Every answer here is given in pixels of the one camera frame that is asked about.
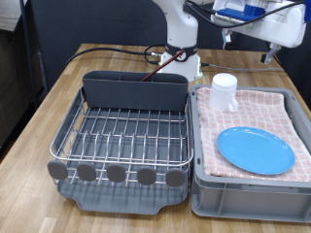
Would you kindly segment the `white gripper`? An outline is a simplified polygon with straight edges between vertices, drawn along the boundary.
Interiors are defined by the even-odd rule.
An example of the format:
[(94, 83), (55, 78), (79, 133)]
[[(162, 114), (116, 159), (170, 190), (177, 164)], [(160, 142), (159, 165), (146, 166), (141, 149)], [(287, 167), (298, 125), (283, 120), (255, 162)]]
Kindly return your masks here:
[(223, 49), (231, 50), (231, 34), (238, 32), (271, 43), (260, 62), (269, 64), (281, 46), (294, 48), (302, 43), (306, 28), (304, 2), (288, 0), (216, 0), (212, 21), (223, 29)]

